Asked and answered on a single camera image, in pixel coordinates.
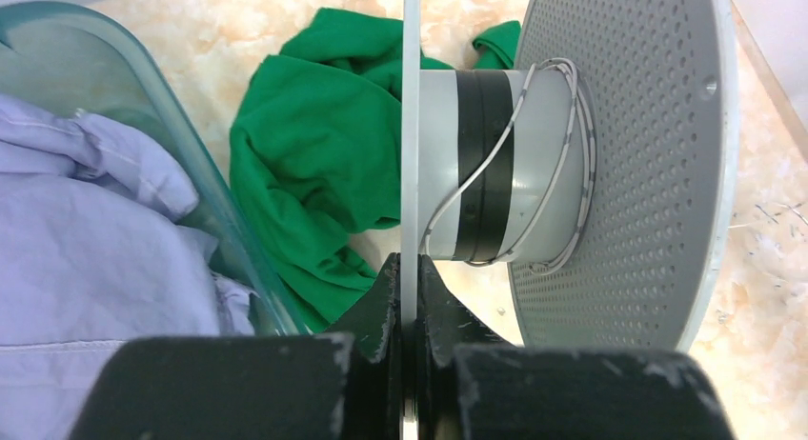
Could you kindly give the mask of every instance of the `translucent plastic bin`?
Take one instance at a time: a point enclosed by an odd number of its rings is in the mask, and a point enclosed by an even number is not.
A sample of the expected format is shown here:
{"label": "translucent plastic bin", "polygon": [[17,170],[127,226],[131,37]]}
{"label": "translucent plastic bin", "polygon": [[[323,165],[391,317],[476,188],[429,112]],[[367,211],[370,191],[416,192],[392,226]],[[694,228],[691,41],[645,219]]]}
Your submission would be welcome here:
{"label": "translucent plastic bin", "polygon": [[306,330],[216,165],[143,46],[95,11],[58,2],[0,7],[0,92],[62,116],[77,109],[136,127],[185,168],[201,203],[181,224],[219,238],[211,267],[252,286],[260,334]]}

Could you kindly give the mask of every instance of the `crumpled green garment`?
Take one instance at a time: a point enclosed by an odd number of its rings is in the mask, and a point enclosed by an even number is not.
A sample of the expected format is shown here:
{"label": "crumpled green garment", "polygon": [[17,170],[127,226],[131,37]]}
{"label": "crumpled green garment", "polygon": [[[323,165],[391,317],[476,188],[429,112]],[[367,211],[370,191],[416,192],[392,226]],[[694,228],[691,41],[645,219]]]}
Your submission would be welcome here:
{"label": "crumpled green garment", "polygon": [[[481,34],[480,64],[510,67],[518,35]],[[314,332],[376,277],[349,234],[398,224],[401,36],[400,20],[320,10],[259,66],[232,125],[233,195]]]}

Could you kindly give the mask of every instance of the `marble floor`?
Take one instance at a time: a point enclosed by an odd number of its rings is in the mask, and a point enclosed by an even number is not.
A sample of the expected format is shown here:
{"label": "marble floor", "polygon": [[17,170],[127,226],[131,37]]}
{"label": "marble floor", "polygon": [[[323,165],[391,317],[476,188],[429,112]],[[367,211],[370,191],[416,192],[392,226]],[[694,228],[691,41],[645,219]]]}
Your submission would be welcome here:
{"label": "marble floor", "polygon": [[[151,51],[222,171],[228,127],[250,76],[319,7],[400,17],[402,0],[109,0],[93,6]],[[529,0],[423,0],[425,51],[470,65],[476,33],[521,20]],[[690,353],[712,378],[739,439],[808,438],[808,222],[798,214],[808,166],[760,80],[744,39],[737,55],[741,152],[730,243]],[[770,219],[766,215],[776,216]],[[358,236],[369,260],[397,248],[395,230]],[[445,263],[447,285],[481,319],[520,337],[504,267]]]}

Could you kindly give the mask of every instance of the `lavender cloth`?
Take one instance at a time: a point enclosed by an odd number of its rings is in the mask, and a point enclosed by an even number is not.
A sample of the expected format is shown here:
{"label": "lavender cloth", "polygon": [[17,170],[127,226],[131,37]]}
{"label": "lavender cloth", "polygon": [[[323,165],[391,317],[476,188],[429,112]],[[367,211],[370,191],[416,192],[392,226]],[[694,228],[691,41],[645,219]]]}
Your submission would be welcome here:
{"label": "lavender cloth", "polygon": [[216,240],[174,224],[197,203],[139,130],[0,94],[0,439],[67,437],[127,340],[253,333]]}

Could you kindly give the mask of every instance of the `black tape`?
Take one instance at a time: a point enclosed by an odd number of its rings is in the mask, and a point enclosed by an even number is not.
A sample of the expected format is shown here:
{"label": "black tape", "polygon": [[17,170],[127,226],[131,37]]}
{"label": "black tape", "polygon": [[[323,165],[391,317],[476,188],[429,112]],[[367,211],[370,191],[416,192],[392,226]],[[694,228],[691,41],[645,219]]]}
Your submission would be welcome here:
{"label": "black tape", "polygon": [[[494,148],[513,113],[511,85],[500,70],[458,71],[457,177],[461,185]],[[511,210],[512,133],[491,165],[460,197],[454,260],[498,256]]]}

